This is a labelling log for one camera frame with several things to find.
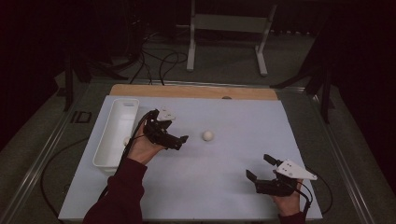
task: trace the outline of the dark red sweater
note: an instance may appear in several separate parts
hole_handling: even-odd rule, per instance
[[[114,176],[107,180],[108,193],[85,215],[84,224],[117,223],[139,224],[142,221],[140,200],[144,194],[142,179],[147,166],[126,159]],[[303,224],[298,213],[291,217],[279,217],[282,224]]]

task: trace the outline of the hand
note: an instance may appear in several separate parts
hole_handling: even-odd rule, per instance
[[[297,179],[297,189],[301,189],[302,179]],[[300,212],[300,193],[294,191],[290,196],[277,197],[271,195],[274,203],[276,203],[279,214],[282,217],[289,217]]]
[[[146,165],[159,151],[165,147],[152,144],[143,133],[144,127],[145,122],[143,122],[142,125],[140,125],[139,130],[137,130],[135,140],[132,143],[127,157],[131,160],[138,161]]]

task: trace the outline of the dark background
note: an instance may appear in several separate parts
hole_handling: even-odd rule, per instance
[[[197,1],[197,11],[257,16],[241,1]],[[394,1],[291,1],[279,5],[273,30],[315,35],[307,64],[327,59],[336,85],[396,190],[395,106],[396,7]],[[98,61],[124,55],[124,1],[17,0],[1,3],[0,148],[57,91],[53,78],[64,70],[64,50],[77,47]],[[190,1],[150,0],[134,5],[145,24],[172,37],[189,24]]]

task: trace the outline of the person's left hand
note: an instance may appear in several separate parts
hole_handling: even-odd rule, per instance
[[[137,131],[134,142],[132,143],[131,149],[128,153],[128,158],[134,161],[138,161],[146,165],[151,159],[165,147],[157,144],[152,144],[149,139],[144,136],[143,129],[145,122],[140,125]]]

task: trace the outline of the white metal frame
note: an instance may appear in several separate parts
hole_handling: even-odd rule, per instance
[[[251,32],[262,34],[262,42],[256,46],[257,62],[259,64],[260,75],[267,76],[267,68],[265,66],[262,50],[271,29],[272,21],[275,15],[276,5],[272,5],[267,18],[258,17],[236,17],[195,13],[195,0],[191,0],[191,25],[190,25],[190,47],[187,60],[187,70],[194,70],[195,61],[195,30],[220,30],[220,31],[236,31]]]

